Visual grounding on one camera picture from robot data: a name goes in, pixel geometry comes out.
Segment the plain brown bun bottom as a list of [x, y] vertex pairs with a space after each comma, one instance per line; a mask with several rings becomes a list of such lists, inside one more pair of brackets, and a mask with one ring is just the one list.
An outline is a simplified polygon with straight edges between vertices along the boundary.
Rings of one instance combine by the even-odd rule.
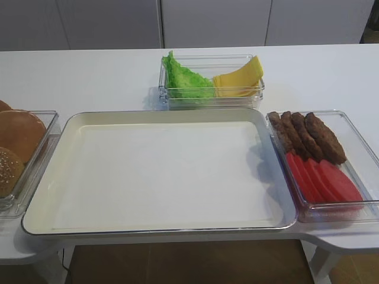
[[28, 163], [46, 133], [43, 122], [28, 111], [1, 112], [1, 147]]

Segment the green lettuce leaf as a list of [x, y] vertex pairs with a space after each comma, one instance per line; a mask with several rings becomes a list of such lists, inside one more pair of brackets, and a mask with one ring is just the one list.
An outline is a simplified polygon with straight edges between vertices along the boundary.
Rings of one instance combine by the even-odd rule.
[[214, 98], [214, 85], [205, 78], [183, 66], [174, 57], [170, 50], [167, 56], [162, 57], [165, 75], [164, 87], [170, 99], [209, 99]]

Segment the yellow cheese slices stack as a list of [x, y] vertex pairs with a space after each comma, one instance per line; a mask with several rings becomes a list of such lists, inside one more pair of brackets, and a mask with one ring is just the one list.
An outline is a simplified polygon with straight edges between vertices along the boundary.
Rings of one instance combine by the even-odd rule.
[[264, 71], [259, 58], [254, 56], [240, 69], [213, 77], [216, 97], [252, 96], [259, 88], [259, 82], [263, 75]]

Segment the large white serving tray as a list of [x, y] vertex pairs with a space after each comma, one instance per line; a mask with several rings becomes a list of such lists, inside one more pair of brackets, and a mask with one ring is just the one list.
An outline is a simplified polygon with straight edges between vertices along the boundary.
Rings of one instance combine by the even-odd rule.
[[46, 237], [275, 231], [297, 217], [257, 110], [82, 112], [21, 226]]

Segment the brown meat patty leftmost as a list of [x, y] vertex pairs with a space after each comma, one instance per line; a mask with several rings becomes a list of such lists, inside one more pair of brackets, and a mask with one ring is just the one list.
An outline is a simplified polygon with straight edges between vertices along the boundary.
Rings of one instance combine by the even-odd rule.
[[284, 149], [285, 153], [292, 153], [295, 154], [294, 146], [292, 144], [292, 141], [290, 140], [289, 136], [287, 135], [287, 132], [285, 130], [284, 124], [281, 121], [281, 118], [277, 112], [270, 112], [268, 113], [268, 119], [272, 125], [272, 128], [274, 129], [275, 133], [277, 134], [277, 137]]

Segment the brown meat patty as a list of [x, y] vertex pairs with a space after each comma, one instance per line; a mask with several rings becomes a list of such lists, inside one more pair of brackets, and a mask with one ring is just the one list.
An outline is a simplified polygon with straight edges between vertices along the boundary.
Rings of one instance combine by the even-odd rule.
[[307, 131], [305, 125], [305, 117], [299, 112], [294, 112], [291, 114], [291, 121], [302, 143], [304, 144], [305, 148], [310, 153], [312, 158], [317, 162], [321, 161], [324, 158], [322, 149], [319, 147], [314, 138]]
[[292, 141], [290, 140], [289, 136], [287, 135], [287, 132], [285, 130], [284, 124], [281, 121], [281, 118], [277, 112], [270, 112], [268, 113], [268, 119], [272, 125], [272, 128], [274, 129], [275, 133], [277, 134], [277, 137], [284, 149], [285, 153], [292, 153], [295, 154], [294, 146], [292, 144]]
[[335, 133], [313, 112], [305, 116], [305, 125], [328, 161], [333, 164], [343, 164], [347, 161], [345, 151]]
[[307, 161], [311, 157], [308, 150], [305, 148], [298, 132], [294, 128], [294, 125], [291, 120], [291, 112], [285, 111], [281, 114], [281, 121], [284, 125], [284, 128], [287, 132], [289, 139], [291, 140], [295, 152], [304, 160]]

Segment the red tomato slice leftmost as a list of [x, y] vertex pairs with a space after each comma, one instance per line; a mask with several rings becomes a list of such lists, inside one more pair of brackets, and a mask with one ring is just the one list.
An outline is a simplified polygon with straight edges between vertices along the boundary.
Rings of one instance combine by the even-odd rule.
[[307, 202], [314, 202], [314, 196], [312, 195], [312, 193], [308, 190], [308, 187], [307, 187], [307, 183], [304, 181], [302, 175], [300, 174], [297, 166], [296, 166], [296, 163], [294, 161], [294, 155], [292, 152], [288, 152], [285, 154], [286, 156], [286, 159], [287, 159], [287, 163], [291, 169], [291, 172], [294, 176], [294, 179], [296, 180], [297, 184], [298, 184], [298, 187], [301, 191], [301, 194], [303, 196], [303, 198], [307, 201]]

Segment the red tomato slice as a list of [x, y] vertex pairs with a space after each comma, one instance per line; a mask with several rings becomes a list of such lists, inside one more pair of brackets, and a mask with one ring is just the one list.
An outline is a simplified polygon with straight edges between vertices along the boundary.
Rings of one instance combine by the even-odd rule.
[[313, 184], [305, 166], [304, 166], [304, 161], [300, 156], [295, 156], [294, 157], [295, 163], [298, 167], [299, 172], [301, 173], [304, 183], [307, 185], [307, 191], [312, 195], [313, 200], [310, 201], [308, 200], [309, 203], [313, 204], [322, 204], [324, 203], [324, 199]]
[[335, 165], [322, 160], [316, 166], [325, 188], [322, 189], [327, 203], [361, 202], [363, 198], [355, 184]]
[[314, 202], [314, 196], [312, 195], [312, 193], [308, 190], [308, 187], [307, 187], [307, 183], [304, 181], [302, 175], [300, 174], [297, 166], [296, 166], [296, 163], [294, 161], [294, 155], [292, 152], [288, 152], [285, 154], [286, 156], [286, 159], [287, 159], [287, 163], [291, 169], [291, 172], [294, 176], [294, 179], [296, 180], [297, 184], [298, 184], [298, 187], [301, 191], [301, 194], [303, 196], [303, 198], [307, 201], [307, 202]]
[[323, 203], [337, 203], [337, 197], [333, 193], [331, 193], [329, 188], [323, 182], [321, 175], [317, 171], [316, 166], [318, 165], [319, 164], [313, 159], [308, 159], [304, 163], [304, 167], [306, 168], [307, 173], [309, 174], [310, 179], [313, 182], [315, 188], [317, 189], [319, 195], [322, 197]]

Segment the brown meat patty rightmost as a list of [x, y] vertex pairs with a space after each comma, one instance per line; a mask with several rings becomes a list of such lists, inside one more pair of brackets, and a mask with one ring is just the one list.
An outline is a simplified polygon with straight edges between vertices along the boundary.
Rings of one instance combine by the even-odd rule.
[[305, 125], [328, 161], [333, 164], [343, 164], [347, 161], [345, 151], [335, 133], [313, 112], [305, 116]]

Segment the clear bin patties and tomato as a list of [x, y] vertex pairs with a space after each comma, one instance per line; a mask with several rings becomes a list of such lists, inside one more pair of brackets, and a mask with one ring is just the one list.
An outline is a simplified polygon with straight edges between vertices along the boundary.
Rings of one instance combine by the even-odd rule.
[[[299, 113], [305, 117], [309, 112]], [[363, 201], [330, 204], [307, 202], [294, 179], [287, 163], [286, 153], [272, 128], [267, 114], [267, 126], [284, 172], [288, 177], [290, 189], [296, 199], [299, 220], [301, 222], [378, 221], [378, 157], [344, 112], [314, 111], [313, 113], [335, 133], [345, 151], [347, 158], [345, 163], [331, 164], [337, 166], [355, 184]]]

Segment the red tomato slice rightmost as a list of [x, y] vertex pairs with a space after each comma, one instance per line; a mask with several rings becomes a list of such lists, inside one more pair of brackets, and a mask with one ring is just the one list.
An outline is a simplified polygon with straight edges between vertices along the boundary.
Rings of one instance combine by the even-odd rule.
[[322, 160], [316, 166], [325, 188], [322, 189], [327, 203], [361, 202], [363, 198], [355, 184], [335, 165]]

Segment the white table leg right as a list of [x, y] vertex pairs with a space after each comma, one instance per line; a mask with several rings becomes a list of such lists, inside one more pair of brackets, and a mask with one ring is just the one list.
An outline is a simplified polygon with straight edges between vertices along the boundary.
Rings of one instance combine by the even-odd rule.
[[329, 273], [337, 265], [340, 258], [341, 255], [316, 246], [309, 259], [309, 268], [314, 283], [331, 283]]

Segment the sesame top bun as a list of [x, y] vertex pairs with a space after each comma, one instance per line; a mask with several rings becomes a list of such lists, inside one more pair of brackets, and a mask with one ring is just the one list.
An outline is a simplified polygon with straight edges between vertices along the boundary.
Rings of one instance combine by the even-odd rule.
[[1, 198], [11, 194], [23, 170], [23, 161], [12, 151], [1, 147]]

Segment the rear brown bun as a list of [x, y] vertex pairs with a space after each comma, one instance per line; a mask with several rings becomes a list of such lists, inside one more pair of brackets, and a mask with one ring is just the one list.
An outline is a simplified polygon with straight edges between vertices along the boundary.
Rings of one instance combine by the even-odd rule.
[[4, 101], [0, 101], [0, 112], [11, 110], [12, 108], [7, 103], [5, 103]]

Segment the clear bin with buns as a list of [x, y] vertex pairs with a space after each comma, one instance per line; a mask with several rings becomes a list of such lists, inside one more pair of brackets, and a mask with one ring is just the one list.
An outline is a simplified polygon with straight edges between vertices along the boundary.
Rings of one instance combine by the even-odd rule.
[[1, 219], [17, 218], [24, 213], [60, 138], [59, 114], [56, 111], [28, 111], [45, 125], [46, 133], [37, 146], [13, 191], [1, 198]]

